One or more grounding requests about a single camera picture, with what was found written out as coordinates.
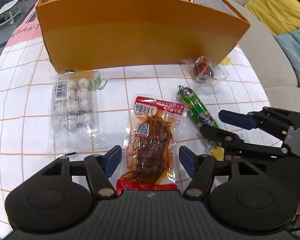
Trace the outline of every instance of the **red package label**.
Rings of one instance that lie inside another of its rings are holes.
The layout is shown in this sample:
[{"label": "red package label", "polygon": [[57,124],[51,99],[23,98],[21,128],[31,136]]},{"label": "red package label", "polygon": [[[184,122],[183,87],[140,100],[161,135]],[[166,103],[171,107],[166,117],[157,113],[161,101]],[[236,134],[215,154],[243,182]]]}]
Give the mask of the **red package label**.
[{"label": "red package label", "polygon": [[134,105],[135,113],[147,113],[155,115],[157,109],[168,111],[172,114],[183,115],[185,106],[182,104],[163,101],[159,99],[137,97]]}]

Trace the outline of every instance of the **robotic arm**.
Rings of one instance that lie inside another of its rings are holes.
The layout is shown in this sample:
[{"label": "robotic arm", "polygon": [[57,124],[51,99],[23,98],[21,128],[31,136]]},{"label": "robotic arm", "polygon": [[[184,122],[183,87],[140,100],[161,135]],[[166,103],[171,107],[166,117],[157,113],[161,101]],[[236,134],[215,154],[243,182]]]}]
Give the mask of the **robotic arm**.
[{"label": "robotic arm", "polygon": [[[193,178],[178,190],[124,190],[108,181],[121,160],[115,146],[80,162],[60,157],[25,181],[5,202],[14,231],[7,240],[282,239],[300,198],[300,113],[264,107],[248,115],[222,110],[223,122],[260,128],[282,147],[244,143],[238,135],[203,126],[202,135],[225,150],[225,161],[185,146],[179,159]],[[85,176],[90,191],[72,182]],[[215,176],[229,181],[211,191]]]}]

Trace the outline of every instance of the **packaged quail eggs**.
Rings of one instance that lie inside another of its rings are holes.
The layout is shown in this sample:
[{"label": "packaged quail eggs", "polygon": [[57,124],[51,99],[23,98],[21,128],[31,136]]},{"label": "packaged quail eggs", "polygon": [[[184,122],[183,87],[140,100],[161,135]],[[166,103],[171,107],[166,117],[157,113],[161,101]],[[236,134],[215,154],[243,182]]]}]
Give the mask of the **packaged quail eggs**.
[{"label": "packaged quail eggs", "polygon": [[51,115],[56,154],[106,148],[99,136],[97,90],[101,83],[99,71],[56,75]]}]

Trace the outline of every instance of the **cardboard box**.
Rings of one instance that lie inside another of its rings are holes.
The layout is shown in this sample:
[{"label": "cardboard box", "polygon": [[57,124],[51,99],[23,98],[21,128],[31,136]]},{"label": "cardboard box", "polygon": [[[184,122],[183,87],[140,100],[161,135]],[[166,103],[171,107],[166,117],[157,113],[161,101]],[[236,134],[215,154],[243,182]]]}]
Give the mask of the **cardboard box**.
[{"label": "cardboard box", "polygon": [[226,0],[39,0],[51,63],[66,69],[220,62],[250,23]]}]

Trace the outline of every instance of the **ribbed gray surface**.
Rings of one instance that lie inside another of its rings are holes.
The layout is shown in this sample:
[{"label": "ribbed gray surface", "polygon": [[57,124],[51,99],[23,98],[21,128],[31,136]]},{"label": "ribbed gray surface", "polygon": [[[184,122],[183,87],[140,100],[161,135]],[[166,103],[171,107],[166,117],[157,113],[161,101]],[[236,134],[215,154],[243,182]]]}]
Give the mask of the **ribbed gray surface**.
[{"label": "ribbed gray surface", "polygon": [[124,191],[122,196],[101,201],[81,224],[53,235],[15,231],[6,240],[294,240],[285,231],[270,236],[247,236],[219,225],[196,201],[178,191]]}]

